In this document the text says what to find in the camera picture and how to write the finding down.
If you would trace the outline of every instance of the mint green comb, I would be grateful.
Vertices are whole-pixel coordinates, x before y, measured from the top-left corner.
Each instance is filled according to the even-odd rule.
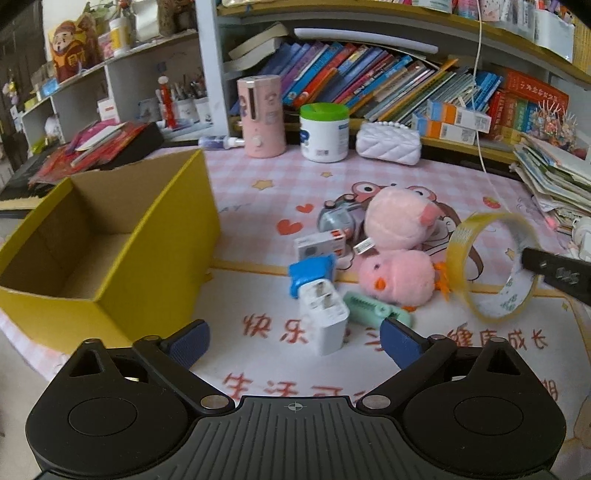
[[[379,330],[384,319],[393,315],[396,320],[405,324],[407,327],[410,328],[413,325],[413,318],[406,310],[366,295],[361,295],[361,293],[348,291],[343,297],[343,300],[351,313],[349,316],[351,322]]]

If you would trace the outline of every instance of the blue gripper pad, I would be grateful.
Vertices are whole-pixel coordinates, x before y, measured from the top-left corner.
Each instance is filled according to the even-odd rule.
[[[163,340],[160,348],[175,362],[191,368],[209,348],[209,325],[204,320],[196,320]]]
[[[418,339],[425,339],[408,329],[416,337],[412,338],[404,332],[404,325],[398,323],[402,326],[400,328],[394,322],[398,323],[396,320],[385,319],[379,328],[379,337],[384,352],[404,370],[423,354],[423,346]]]

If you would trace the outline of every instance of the white cable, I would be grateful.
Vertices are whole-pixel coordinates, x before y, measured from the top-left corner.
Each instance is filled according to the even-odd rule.
[[[476,0],[476,9],[478,10],[478,50],[476,51],[476,61],[474,62],[474,71],[472,72],[472,91],[470,93],[472,97],[472,109],[475,110],[474,105],[474,89],[476,88],[476,71],[478,69],[478,62],[480,61],[480,49],[482,48],[482,16],[480,13],[480,0]],[[482,165],[482,171],[486,175],[486,179],[488,183],[491,185],[492,190],[495,192],[496,198],[498,199],[499,203],[503,206],[503,208],[509,211],[505,200],[503,197],[497,192],[495,185],[493,184],[491,178],[489,177],[488,172],[486,171],[486,167],[484,166],[484,158],[482,158],[482,150],[480,149],[480,135],[478,130],[476,130],[476,146],[478,147],[478,157],[480,158],[480,164]]]

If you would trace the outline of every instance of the table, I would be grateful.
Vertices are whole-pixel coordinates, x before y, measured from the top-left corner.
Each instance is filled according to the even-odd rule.
[[[341,163],[314,164],[296,148],[266,160],[248,158],[242,150],[211,151],[206,157],[222,237],[195,309],[195,318],[210,324],[212,345],[192,370],[236,400],[242,394],[344,394],[355,399],[398,371],[381,351],[378,332],[357,325],[350,325],[339,352],[316,357],[309,350],[298,304],[287,293],[285,268],[294,261],[294,238],[316,231],[325,200],[353,193],[367,201],[396,184],[439,202],[446,213],[445,235],[425,246],[436,260],[444,257],[451,231],[461,220],[474,211],[500,208],[484,173],[443,163],[407,167],[351,153]],[[534,226],[542,248],[564,251],[567,237],[546,227],[523,184],[496,176],[491,181],[509,209]],[[508,276],[511,240],[492,226],[475,247],[473,289],[488,295]],[[339,261],[339,291],[357,289],[355,263],[352,254]],[[567,418],[567,441],[555,472],[575,478],[591,471],[591,338],[589,319],[576,303],[541,286],[518,319],[486,325],[458,299],[446,302],[436,295],[414,313],[414,321],[421,335],[444,333],[460,345],[480,346],[493,335],[508,338]],[[6,316],[0,316],[0,329],[48,380],[67,359],[31,342]]]

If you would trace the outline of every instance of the small white bottle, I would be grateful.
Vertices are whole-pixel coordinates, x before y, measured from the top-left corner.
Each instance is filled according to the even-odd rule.
[[[212,135],[199,139],[199,147],[204,150],[228,150],[229,148],[244,147],[245,143],[242,138],[227,137],[224,135]]]

